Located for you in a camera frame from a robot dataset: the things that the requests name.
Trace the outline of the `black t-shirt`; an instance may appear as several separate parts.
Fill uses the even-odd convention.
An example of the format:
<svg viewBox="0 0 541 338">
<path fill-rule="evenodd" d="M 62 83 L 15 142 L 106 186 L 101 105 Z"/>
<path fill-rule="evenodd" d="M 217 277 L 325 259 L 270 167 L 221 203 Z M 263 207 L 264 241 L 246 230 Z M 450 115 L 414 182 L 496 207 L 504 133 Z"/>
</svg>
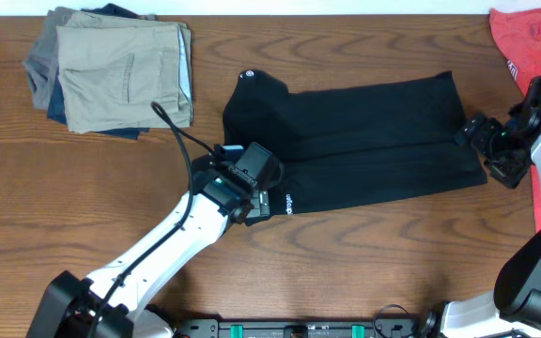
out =
<svg viewBox="0 0 541 338">
<path fill-rule="evenodd" d="M 455 135 L 466 116 L 453 75 L 292 93 L 262 70 L 240 74 L 223 112 L 224 142 L 258 143 L 284 169 L 270 217 L 449 192 L 487 182 Z"/>
</svg>

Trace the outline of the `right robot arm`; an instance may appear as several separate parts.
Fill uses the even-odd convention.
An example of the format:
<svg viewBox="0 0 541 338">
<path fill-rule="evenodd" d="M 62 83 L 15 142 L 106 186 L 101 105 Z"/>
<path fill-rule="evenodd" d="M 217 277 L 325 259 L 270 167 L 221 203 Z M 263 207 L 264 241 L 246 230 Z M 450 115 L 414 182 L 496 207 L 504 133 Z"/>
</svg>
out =
<svg viewBox="0 0 541 338">
<path fill-rule="evenodd" d="M 502 184 L 515 187 L 531 165 L 541 189 L 541 99 L 513 107 L 501 125 L 477 115 L 459 136 L 481 151 Z M 444 305 L 421 337 L 541 337 L 541 229 L 503 266 L 493 291 Z"/>
</svg>

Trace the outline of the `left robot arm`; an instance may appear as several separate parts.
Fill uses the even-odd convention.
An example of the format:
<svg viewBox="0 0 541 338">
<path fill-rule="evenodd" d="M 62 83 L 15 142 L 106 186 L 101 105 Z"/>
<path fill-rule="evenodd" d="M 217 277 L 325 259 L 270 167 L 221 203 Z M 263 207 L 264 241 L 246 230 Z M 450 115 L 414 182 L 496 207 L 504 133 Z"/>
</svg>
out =
<svg viewBox="0 0 541 338">
<path fill-rule="evenodd" d="M 234 223 L 265 212 L 261 193 L 283 173 L 277 160 L 215 162 L 191 170 L 189 190 L 154 229 L 83 280 L 68 271 L 44 291 L 30 337 L 171 337 L 171 326 L 147 309 L 196 254 Z"/>
</svg>

